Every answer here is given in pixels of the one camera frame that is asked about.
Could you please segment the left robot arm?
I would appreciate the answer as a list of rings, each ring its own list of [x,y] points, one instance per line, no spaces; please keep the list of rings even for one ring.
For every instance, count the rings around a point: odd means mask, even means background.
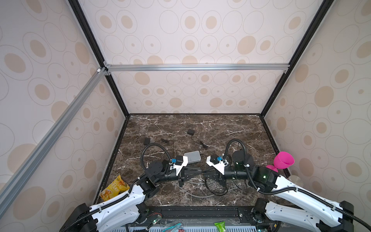
[[[148,166],[144,163],[145,152],[150,147],[164,151],[166,159],[154,161]],[[140,156],[144,173],[118,196],[100,204],[79,205],[61,227],[62,232],[110,232],[123,225],[136,221],[146,221],[149,209],[145,201],[159,191],[160,182],[177,181],[180,186],[195,176],[201,175],[200,168],[189,167],[186,156],[171,158],[167,149],[157,143],[144,147]]]

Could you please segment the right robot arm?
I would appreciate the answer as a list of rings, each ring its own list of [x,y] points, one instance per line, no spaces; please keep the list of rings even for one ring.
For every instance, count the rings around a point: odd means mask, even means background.
[[[267,167],[257,166],[245,144],[239,139],[230,140],[225,152],[206,158],[210,169],[204,173],[205,179],[212,179],[224,188],[228,180],[245,180],[248,186],[266,196],[280,197],[294,207],[282,206],[259,198],[252,209],[253,219],[280,221],[302,227],[312,232],[352,232],[354,222],[367,230],[371,226],[354,215],[354,206],[322,198],[294,184],[278,172]]]

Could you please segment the white router box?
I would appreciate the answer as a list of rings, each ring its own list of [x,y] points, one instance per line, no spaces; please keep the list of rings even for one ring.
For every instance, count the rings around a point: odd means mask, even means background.
[[[201,161],[201,154],[199,151],[187,152],[184,154],[184,156],[187,157],[188,164]]]

